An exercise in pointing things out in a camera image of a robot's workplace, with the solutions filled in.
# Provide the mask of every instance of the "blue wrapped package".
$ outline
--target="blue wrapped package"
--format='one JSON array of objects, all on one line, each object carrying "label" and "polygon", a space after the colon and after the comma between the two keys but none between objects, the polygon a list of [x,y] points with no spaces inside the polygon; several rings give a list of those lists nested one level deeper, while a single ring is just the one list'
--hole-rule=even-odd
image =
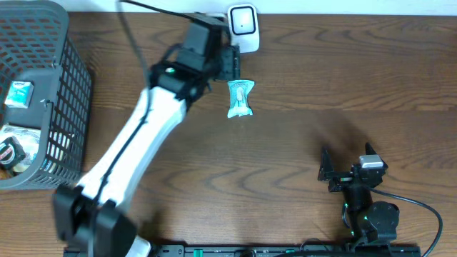
[{"label": "blue wrapped package", "polygon": [[230,90],[230,109],[227,117],[252,115],[248,105],[248,95],[254,87],[255,82],[250,80],[235,80],[228,82]]}]

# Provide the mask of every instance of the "white background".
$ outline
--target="white background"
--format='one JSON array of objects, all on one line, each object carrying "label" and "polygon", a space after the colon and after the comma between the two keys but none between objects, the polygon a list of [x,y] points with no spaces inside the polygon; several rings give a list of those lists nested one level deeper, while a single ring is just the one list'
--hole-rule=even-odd
[{"label": "white background", "polygon": [[[67,11],[115,11],[114,0],[52,0]],[[138,0],[179,12],[226,12],[230,5],[253,4],[262,14],[457,15],[457,0]],[[147,11],[124,4],[126,11]]]}]

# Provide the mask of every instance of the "wooden table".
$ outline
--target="wooden table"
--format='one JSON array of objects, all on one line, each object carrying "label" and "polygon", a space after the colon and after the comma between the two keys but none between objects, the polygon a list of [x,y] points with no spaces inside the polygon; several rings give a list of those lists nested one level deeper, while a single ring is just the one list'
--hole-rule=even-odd
[{"label": "wooden table", "polygon": [[[143,79],[115,14],[70,14],[69,35],[96,71],[84,170],[120,131]],[[149,64],[188,22],[129,14]],[[457,254],[457,19],[260,15],[261,48],[242,56],[256,81],[253,116],[227,119],[226,84],[198,101],[141,180],[130,217],[140,235],[195,243],[301,243],[349,236],[340,193],[316,180],[323,145],[339,170],[370,141],[389,164],[379,189],[432,205],[444,232],[433,256]],[[60,256],[52,191],[0,193],[0,256]],[[435,216],[401,210],[398,242],[424,252]]]}]

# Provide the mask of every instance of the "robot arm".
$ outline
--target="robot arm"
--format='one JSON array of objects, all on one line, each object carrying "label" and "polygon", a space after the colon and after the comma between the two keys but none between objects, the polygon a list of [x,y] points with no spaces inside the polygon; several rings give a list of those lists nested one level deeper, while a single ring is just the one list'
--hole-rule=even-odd
[{"label": "robot arm", "polygon": [[[185,42],[171,47],[151,67],[154,86],[141,92],[131,118],[102,159],[75,188],[59,187],[54,194],[58,237],[70,246],[89,249],[97,257],[149,253],[149,242],[136,236],[135,225],[125,216],[144,171],[209,80],[240,75],[239,48],[229,40],[223,43],[226,23],[204,14],[190,17]],[[173,51],[178,51],[176,60],[169,61]]]}]

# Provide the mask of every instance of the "gray plastic basket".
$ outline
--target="gray plastic basket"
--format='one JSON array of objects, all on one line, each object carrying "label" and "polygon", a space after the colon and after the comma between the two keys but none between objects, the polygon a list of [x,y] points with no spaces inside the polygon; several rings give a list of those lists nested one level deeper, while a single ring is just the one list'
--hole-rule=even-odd
[{"label": "gray plastic basket", "polygon": [[0,1],[0,102],[12,80],[33,81],[28,109],[2,106],[2,124],[41,129],[39,150],[0,189],[56,188],[81,175],[92,81],[67,36],[69,17],[50,1]]}]

